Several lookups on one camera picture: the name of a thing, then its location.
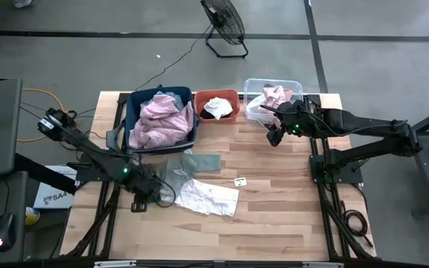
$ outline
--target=wooden tabletop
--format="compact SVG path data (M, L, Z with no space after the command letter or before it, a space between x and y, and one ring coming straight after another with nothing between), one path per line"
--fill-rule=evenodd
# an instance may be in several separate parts
M92 131L105 136L111 130L120 92L101 92ZM322 107L341 109L338 94L321 94ZM219 173L197 173L201 182L234 188L233 179L247 178L240 191L234 217L204 215L186 208L149 205L146 213L130 212L133 195L121 192L113 230L110 258L171 260L328 260L320 201L311 181L307 138L285 135L271 147L267 130L246 121L240 112L235 123L201 124L194 153L219 153ZM105 141L90 136L100 147ZM350 148L348 137L330 138L331 148ZM61 254L69 252L85 235L95 217L101 183L90 182L74 197ZM363 197L351 185L338 185L347 209L368 220ZM340 251L337 228L332 229ZM105 224L101 228L102 247ZM359 243L372 255L375 250Z

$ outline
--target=transparent storage bin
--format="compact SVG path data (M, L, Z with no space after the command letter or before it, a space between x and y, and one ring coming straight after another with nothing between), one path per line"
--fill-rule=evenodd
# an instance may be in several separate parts
M296 81L250 78L244 82L244 112L246 113L247 120L257 121L260 124L271 124L273 122L275 118L273 114L250 112L247 109L248 103L258 96L263 95L262 89L267 84L272 87L282 86L284 90L292 90L293 94L289 100L291 103L296 100L302 100L302 86Z

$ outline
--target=orange basket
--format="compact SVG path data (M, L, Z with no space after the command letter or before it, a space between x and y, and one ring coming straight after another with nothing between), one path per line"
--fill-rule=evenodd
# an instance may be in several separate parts
M194 108L198 115L203 111L205 104L209 102L212 98L223 98L228 100L231 103L232 112L227 118L216 119L204 119L200 116L201 123L218 123L218 122L232 122L236 120L236 115L239 113L239 96L238 92L234 89L215 89L215 90L205 90L197 92L194 95Z

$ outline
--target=blue laundry basket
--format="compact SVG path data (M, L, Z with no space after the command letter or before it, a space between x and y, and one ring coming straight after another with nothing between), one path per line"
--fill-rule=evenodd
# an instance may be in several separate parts
M125 115L125 119L121 122L121 125L117 128L115 128L112 131L107 132L107 145L109 144L113 145L113 142L115 142L116 145L116 137L118 136L118 133L121 131L122 128L124 128L124 134L125 134L125 143L127 145L127 148L133 152L133 153L139 153L139 154L166 154L166 153L179 153L184 150L190 149L194 145L194 140L197 135L197 126L199 124L199 119L197 117L196 112L193 112L193 129L191 132L187 135L187 139L183 141L177 142L174 146L171 147L160 147L160 148L152 148L152 149L135 149L129 147L129 137L130 137L130 131L133 130L135 127L135 123L139 120L140 117L140 104L144 103L145 101L149 101L153 98L153 96L157 92L173 92L176 95L179 95L182 99L183 105L187 105L189 101L191 101L191 106L194 111L194 100L193 95L191 93L191 90L185 86L169 86L169 87L162 87L159 86L155 89L147 89L142 90L139 92L133 92L130 94L130 96L127 99L127 114Z

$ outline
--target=concrete floor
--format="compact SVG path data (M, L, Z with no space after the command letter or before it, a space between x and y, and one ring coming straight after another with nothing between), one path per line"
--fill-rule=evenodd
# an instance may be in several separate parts
M248 34L309 34L303 0L232 0ZM349 36L429 36L429 1L311 0L318 34ZM208 26L198 0L38 0L15 10L0 0L0 30L105 31L200 34ZM198 43L181 62L146 86L184 85L192 90L243 90L250 77L297 80L304 92L320 89L310 40L248 39L245 60L221 60ZM47 89L70 109L95 106L102 90L130 90L185 53L193 39L56 38L0 36L0 77L23 79L25 87ZM221 50L236 51L216 39ZM429 115L429 42L319 43L328 92L340 93L343 107L356 115L408 119ZM23 100L55 107L47 96L23 94ZM82 122L88 130L91 118ZM19 137L39 136L36 120L22 113ZM372 141L352 136L352 145ZM17 150L43 164L75 160L72 152L44 140L18 144ZM382 156L362 167L369 218L379 257L429 264L429 218L410 212L429 197L412 159ZM33 256L52 250L59 231L34 242Z

